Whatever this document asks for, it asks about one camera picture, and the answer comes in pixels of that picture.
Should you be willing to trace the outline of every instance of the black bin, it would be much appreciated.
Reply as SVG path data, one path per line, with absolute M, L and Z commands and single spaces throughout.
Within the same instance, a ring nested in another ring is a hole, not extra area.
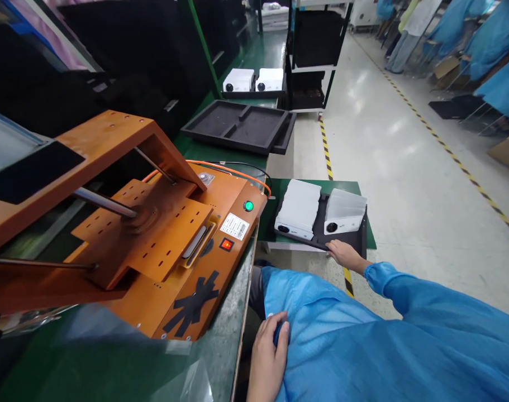
M 336 64 L 343 29 L 344 19 L 336 11 L 300 11 L 294 49 L 297 66 Z
M 324 71 L 292 74 L 291 104 L 293 110 L 322 108 L 325 95 L 321 90 Z

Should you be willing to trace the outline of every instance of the orange cable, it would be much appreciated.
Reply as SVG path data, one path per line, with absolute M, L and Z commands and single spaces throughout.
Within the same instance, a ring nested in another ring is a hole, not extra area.
M 148 176 L 146 176 L 144 179 L 142 179 L 141 181 L 143 183 L 146 183 L 148 182 L 152 177 L 154 177 L 156 175 L 158 171 L 157 170 L 154 170 L 152 173 L 150 173 Z
M 231 173 L 235 173 L 237 175 L 243 176 L 243 177 L 245 177 L 247 179 L 253 180 L 256 183 L 261 184 L 263 187 L 265 187 L 267 189 L 267 192 L 268 192 L 267 193 L 267 198 L 271 197 L 271 189 L 269 188 L 269 186 L 266 185 L 266 183 L 264 183 L 264 182 L 262 182 L 262 181 L 260 181 L 258 179 L 255 179 L 252 176 L 249 176 L 248 174 L 242 173 L 242 172 L 234 170 L 234 169 L 230 169 L 229 167 L 225 167 L 225 166 L 222 166 L 222 165 L 216 165 L 216 164 L 213 164 L 213 163 L 210 163 L 210 162 L 195 161 L 195 160 L 191 160 L 191 159 L 188 159 L 186 162 L 187 163 L 193 163 L 193 164 L 201 164 L 201 165 L 206 165 L 206 166 L 213 166 L 214 168 L 226 170 L 226 171 L 229 171 Z
M 206 166 L 213 166 L 214 168 L 218 168 L 218 169 L 222 169 L 222 170 L 226 170 L 226 171 L 229 171 L 231 173 L 235 173 L 237 175 L 240 175 L 240 176 L 243 176 L 249 180 L 252 180 L 252 181 L 255 181 L 256 183 L 259 183 L 261 184 L 263 187 L 265 187 L 268 191 L 267 193 L 267 197 L 271 197 L 271 189 L 269 188 L 268 185 L 266 185 L 264 182 L 258 180 L 258 179 L 255 179 L 254 177 L 252 176 L 249 176 L 248 174 L 245 174 L 245 173 L 242 173 L 240 171 L 237 171 L 237 170 L 234 170 L 234 169 L 230 169 L 229 167 L 225 167 L 225 166 L 222 166 L 222 165 L 216 165 L 216 164 L 213 164 L 213 163 L 210 163 L 210 162 L 204 162 L 204 161 L 196 161 L 196 160 L 191 160 L 191 159 L 188 159 L 186 160 L 187 163 L 193 163 L 193 164 L 201 164 L 201 165 L 206 165 Z M 152 173 L 150 173 L 148 176 L 146 176 L 144 179 L 142 179 L 142 182 L 143 183 L 147 183 L 152 177 L 154 177 L 156 174 L 158 173 L 157 170 L 154 170 Z

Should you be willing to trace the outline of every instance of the yellow and black floor tape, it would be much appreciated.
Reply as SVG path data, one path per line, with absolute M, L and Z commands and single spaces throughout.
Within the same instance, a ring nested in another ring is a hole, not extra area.
M 509 228 L 509 218 L 502 212 L 502 210 L 500 209 L 500 207 L 492 200 L 492 198 L 485 192 L 485 190 L 483 189 L 483 187 L 476 181 L 476 179 L 472 176 L 472 174 L 470 174 L 470 171 L 461 163 L 461 161 L 459 160 L 458 157 L 455 156 L 455 154 L 452 152 L 452 150 L 448 147 L 448 145 L 446 145 L 444 143 L 444 141 L 439 137 L 439 135 L 431 128 L 431 126 L 424 120 L 424 118 L 422 117 L 422 115 L 420 115 L 418 113 L 418 111 L 416 110 L 416 108 L 411 104 L 411 102 L 409 102 L 409 100 L 405 97 L 405 95 L 403 95 L 403 93 L 399 90 L 398 86 L 394 83 L 394 81 L 392 81 L 392 79 L 390 78 L 390 76 L 387 74 L 386 71 L 384 71 L 381 67 L 379 67 L 377 65 L 377 63 L 370 57 L 370 55 L 368 54 L 368 52 L 361 46 L 361 44 L 359 43 L 359 41 L 357 41 L 355 38 L 353 38 L 356 42 L 357 45 L 359 45 L 359 47 L 362 49 L 362 51 L 366 54 L 366 56 L 368 56 L 368 58 L 372 61 L 372 63 L 379 69 L 379 71 L 381 71 L 381 73 L 383 74 L 383 76 L 387 79 L 387 81 L 389 82 L 389 84 L 392 86 L 392 88 L 394 88 L 396 90 L 396 92 L 399 94 L 399 96 L 403 99 L 403 101 L 405 103 L 407 103 L 407 105 L 411 108 L 411 110 L 413 111 L 413 113 L 416 115 L 416 117 L 418 117 L 420 119 L 420 121 L 424 124 L 424 126 L 426 126 L 427 130 L 431 133 L 431 135 L 435 138 L 435 140 L 437 141 L 437 143 L 439 143 L 443 148 L 444 150 L 450 155 L 450 157 L 452 158 L 452 160 L 457 164 L 457 166 L 459 167 L 459 169 L 464 173 L 464 175 L 468 178 L 468 180 L 472 183 L 472 185 L 474 185 L 476 187 L 476 189 L 480 192 L 480 194 L 483 196 L 483 198 L 485 198 L 485 200 L 487 201 L 487 203 L 491 206 L 491 208 L 493 208 L 493 210 L 500 216 L 500 218 L 505 222 L 505 224 L 508 226 Z
M 323 138 L 323 150 L 325 151 L 325 164 L 327 165 L 327 174 L 329 175 L 329 180 L 334 180 L 332 177 L 332 166 L 331 166 L 331 157 L 329 156 L 329 145 L 327 144 L 327 136 L 325 135 L 325 126 L 323 125 L 323 116 L 320 116 L 320 126 L 321 126 L 321 137 Z
M 327 143 L 327 136 L 325 134 L 325 126 L 323 124 L 323 116 L 320 114 L 319 117 L 320 127 L 321 127 L 321 138 L 323 138 L 323 150 L 325 151 L 325 164 L 327 166 L 327 175 L 329 175 L 329 180 L 334 180 L 332 177 L 332 166 L 331 166 L 331 157 L 329 156 L 329 144 Z M 344 278 L 345 278 L 345 292 L 351 298 L 355 298 L 353 293 L 353 283 L 351 282 L 351 273 L 346 267 L 342 267 L 344 269 Z

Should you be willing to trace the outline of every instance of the white floor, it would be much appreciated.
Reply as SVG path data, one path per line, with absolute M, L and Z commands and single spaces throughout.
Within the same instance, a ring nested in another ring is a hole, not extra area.
M 509 229 L 366 55 L 384 65 L 368 34 L 347 35 L 324 113 L 335 180 L 358 181 L 378 249 L 371 261 L 439 282 L 509 313 Z M 499 137 L 477 137 L 427 104 L 425 80 L 392 77 L 509 218 L 509 169 L 486 155 Z M 317 115 L 302 115 L 286 156 L 271 155 L 274 177 L 327 179 Z M 281 268 L 318 274 L 344 287 L 343 272 L 320 253 L 273 251 Z M 353 275 L 356 298 L 384 318 L 392 303 Z

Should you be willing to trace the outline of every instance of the blue garment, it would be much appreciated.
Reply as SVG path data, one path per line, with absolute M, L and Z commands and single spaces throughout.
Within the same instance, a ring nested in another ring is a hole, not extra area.
M 474 95 L 483 97 L 485 102 L 509 117 L 509 63 L 485 81 Z
M 437 26 L 427 37 L 440 45 L 424 42 L 422 52 L 431 60 L 438 53 L 440 59 L 448 56 L 463 37 L 463 22 L 465 18 L 477 18 L 489 11 L 494 0 L 453 0 Z
M 266 314 L 290 323 L 278 401 L 509 400 L 509 315 L 387 262 L 364 276 L 402 320 L 317 276 L 262 269 Z
M 392 0 L 379 0 L 377 3 L 377 15 L 381 20 L 390 20 L 394 12 Z
M 509 52 L 509 0 L 502 0 L 491 16 L 468 42 L 464 54 L 470 62 L 461 60 L 459 68 L 476 81 L 487 74 Z

